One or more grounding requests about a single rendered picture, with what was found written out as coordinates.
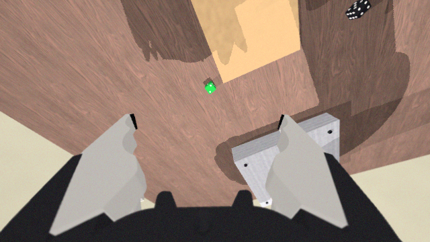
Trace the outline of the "green die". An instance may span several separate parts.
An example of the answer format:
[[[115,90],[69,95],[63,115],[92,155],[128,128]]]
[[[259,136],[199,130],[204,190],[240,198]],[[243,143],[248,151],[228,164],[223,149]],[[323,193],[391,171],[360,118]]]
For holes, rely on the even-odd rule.
[[[216,86],[213,84],[213,82],[209,82],[207,85],[205,85],[206,91],[211,94],[213,91],[216,90]]]

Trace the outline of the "tan flat mat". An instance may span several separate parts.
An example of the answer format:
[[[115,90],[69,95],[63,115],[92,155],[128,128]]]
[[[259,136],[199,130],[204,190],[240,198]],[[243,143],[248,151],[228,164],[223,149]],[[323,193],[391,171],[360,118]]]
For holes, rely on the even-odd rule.
[[[223,83],[300,50],[298,0],[191,0]]]

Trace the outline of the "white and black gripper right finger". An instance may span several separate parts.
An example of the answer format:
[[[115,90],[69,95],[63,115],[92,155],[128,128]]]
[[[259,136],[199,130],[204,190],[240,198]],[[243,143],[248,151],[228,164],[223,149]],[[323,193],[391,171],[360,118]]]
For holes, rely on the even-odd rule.
[[[277,129],[280,153],[265,182],[271,210],[296,221],[320,242],[401,242],[332,154],[287,114],[281,115]]]

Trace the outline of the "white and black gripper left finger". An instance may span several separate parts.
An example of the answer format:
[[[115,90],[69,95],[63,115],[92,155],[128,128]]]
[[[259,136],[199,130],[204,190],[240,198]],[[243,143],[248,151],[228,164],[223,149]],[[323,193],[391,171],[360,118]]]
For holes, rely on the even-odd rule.
[[[144,173],[135,155],[134,114],[125,114],[72,156],[5,225],[0,242],[86,242],[141,209]]]

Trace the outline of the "black die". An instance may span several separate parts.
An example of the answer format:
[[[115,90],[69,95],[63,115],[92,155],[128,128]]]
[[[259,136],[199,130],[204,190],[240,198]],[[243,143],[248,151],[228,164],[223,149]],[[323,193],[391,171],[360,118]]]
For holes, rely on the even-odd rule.
[[[345,14],[351,19],[360,18],[369,8],[371,4],[368,0],[359,0],[356,1],[346,12]]]

